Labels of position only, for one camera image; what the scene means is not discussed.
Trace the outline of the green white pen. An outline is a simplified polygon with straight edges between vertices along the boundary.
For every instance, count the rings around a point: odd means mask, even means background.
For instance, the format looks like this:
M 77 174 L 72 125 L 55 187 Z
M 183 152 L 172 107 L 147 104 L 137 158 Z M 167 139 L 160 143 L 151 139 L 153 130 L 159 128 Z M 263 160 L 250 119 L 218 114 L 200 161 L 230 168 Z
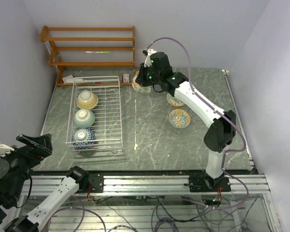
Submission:
M 87 54 L 109 54 L 110 51 L 85 51 Z

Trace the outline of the red blue zigzag bowl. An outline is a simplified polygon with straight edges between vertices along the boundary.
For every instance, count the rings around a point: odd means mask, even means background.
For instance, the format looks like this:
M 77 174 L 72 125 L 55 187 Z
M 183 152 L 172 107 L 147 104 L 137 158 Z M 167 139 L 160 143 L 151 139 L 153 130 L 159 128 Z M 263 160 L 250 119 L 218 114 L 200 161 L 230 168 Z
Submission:
M 73 133 L 72 145 L 77 150 L 87 150 L 92 148 L 95 140 L 95 134 L 90 129 L 78 129 Z

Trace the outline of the white red spatula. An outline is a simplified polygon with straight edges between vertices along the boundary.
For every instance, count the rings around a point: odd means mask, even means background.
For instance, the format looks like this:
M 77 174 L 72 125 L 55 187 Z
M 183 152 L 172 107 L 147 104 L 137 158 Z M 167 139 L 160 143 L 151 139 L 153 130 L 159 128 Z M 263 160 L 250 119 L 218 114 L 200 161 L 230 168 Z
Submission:
M 63 77 L 59 86 L 71 86 L 73 84 L 81 85 L 81 86 L 99 86 L 102 85 L 102 81 L 99 81 L 99 77 L 94 76 L 87 76 L 87 77 L 74 77 L 73 75 L 69 75 L 66 77 Z

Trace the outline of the orange blue floral bowl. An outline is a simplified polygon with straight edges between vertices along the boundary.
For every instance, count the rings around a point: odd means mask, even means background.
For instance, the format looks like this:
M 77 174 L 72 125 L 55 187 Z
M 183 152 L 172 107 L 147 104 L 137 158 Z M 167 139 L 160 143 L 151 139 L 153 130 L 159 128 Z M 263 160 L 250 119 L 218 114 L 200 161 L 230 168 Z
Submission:
M 169 113 L 170 124 L 177 129 L 184 129 L 190 125 L 190 114 L 182 109 L 174 109 Z

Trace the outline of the yellow star floral bowl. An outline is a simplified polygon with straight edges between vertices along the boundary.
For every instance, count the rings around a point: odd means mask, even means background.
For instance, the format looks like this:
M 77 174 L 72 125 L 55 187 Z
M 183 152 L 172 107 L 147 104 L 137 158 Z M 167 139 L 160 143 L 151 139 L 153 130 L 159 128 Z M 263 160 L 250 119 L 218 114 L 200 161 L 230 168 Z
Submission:
M 141 92 L 141 93 L 150 93 L 151 92 L 151 87 L 143 87 L 136 83 L 136 78 L 139 74 L 139 71 L 137 71 L 132 79 L 132 87 L 136 92 Z

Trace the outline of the yellow sun pattern bowl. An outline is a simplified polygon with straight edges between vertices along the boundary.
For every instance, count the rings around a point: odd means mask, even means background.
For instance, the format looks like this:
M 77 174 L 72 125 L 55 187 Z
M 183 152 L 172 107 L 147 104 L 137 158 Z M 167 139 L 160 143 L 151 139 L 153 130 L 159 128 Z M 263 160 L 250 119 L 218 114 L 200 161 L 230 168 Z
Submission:
M 98 102 L 99 98 L 96 94 L 85 90 L 78 95 L 76 104 L 80 109 L 91 110 L 97 106 Z

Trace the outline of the white wire dish rack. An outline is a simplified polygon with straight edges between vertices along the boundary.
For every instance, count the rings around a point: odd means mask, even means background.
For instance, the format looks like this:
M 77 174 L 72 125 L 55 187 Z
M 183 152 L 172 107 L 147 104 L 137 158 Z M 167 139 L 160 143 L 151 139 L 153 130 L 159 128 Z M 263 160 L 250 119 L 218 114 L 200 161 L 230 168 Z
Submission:
M 72 95 L 70 100 L 69 120 L 65 144 L 75 153 L 83 151 L 110 151 L 117 153 L 120 152 L 123 147 L 120 79 L 118 76 L 98 77 L 100 78 L 99 81 L 102 81 L 102 85 L 72 85 Z M 72 145 L 72 136 L 75 131 L 81 128 L 74 126 L 73 119 L 75 113 L 78 110 L 81 110 L 76 104 L 77 97 L 85 90 L 93 92 L 99 98 L 97 106 L 90 110 L 95 115 L 95 122 L 91 127 L 88 128 L 94 132 L 96 140 L 91 149 L 77 150 Z

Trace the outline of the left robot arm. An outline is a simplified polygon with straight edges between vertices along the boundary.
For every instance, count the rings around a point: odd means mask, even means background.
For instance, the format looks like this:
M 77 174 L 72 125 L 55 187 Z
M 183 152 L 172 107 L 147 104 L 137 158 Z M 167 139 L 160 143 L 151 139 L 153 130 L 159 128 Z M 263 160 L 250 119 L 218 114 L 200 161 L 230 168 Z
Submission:
M 78 166 L 69 169 L 63 178 L 35 176 L 31 169 L 52 155 L 52 136 L 19 135 L 16 140 L 24 146 L 8 146 L 0 142 L 0 232 L 39 232 L 60 206 L 77 192 L 89 186 L 89 174 Z M 24 216 L 3 224 L 7 210 L 21 209 L 23 196 L 46 198 Z

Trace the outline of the aluminium rail frame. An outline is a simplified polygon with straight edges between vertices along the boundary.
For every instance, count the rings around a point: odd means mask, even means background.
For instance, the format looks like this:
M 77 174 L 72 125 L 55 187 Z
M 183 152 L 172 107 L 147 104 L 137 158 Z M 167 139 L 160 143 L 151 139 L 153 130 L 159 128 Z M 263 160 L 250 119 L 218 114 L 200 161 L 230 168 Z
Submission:
M 203 182 L 204 172 L 194 171 L 110 171 L 89 173 L 80 194 L 90 196 L 167 196 L 167 195 L 216 195 L 218 187 L 223 194 L 260 194 L 272 232 L 282 230 L 275 212 L 270 188 L 264 174 L 246 170 L 230 170 L 217 186 L 209 188 Z

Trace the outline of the pale green celadon bowl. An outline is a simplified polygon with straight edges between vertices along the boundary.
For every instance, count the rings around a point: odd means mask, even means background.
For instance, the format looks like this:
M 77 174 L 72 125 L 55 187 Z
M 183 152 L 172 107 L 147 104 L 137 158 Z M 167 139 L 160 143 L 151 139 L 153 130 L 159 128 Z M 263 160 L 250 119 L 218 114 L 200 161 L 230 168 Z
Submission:
M 87 109 L 78 110 L 74 115 L 74 126 L 78 128 L 89 128 L 95 122 L 95 115 Z

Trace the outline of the small red white box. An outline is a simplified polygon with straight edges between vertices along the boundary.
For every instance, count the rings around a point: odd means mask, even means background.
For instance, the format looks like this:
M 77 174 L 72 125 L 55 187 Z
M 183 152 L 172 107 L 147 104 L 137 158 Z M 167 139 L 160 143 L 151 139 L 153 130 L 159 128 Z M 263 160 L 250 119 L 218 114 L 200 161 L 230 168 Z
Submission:
M 130 75 L 125 73 L 122 75 L 122 83 L 129 83 L 130 82 Z

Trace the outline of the wooden shelf rack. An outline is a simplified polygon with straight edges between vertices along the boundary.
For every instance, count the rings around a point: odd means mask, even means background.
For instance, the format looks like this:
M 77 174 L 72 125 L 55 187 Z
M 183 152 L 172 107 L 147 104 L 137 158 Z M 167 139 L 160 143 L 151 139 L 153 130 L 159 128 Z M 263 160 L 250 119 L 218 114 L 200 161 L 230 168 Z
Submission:
M 135 27 L 48 27 L 40 40 L 49 43 L 48 63 L 57 68 L 56 86 L 67 68 L 123 68 L 136 71 Z M 110 51 L 87 54 L 85 51 Z

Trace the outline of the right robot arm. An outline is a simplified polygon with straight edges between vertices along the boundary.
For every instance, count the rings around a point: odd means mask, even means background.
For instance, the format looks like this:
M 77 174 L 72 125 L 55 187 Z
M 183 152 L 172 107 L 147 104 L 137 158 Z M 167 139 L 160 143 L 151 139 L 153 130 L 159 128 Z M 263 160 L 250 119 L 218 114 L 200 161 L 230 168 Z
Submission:
M 219 108 L 195 89 L 185 75 L 175 73 L 165 53 L 154 49 L 144 50 L 143 53 L 146 59 L 140 65 L 135 82 L 141 87 L 159 86 L 161 91 L 185 103 L 207 126 L 203 141 L 209 153 L 203 185 L 208 191 L 216 190 L 224 177 L 223 153 L 236 134 L 234 111 Z

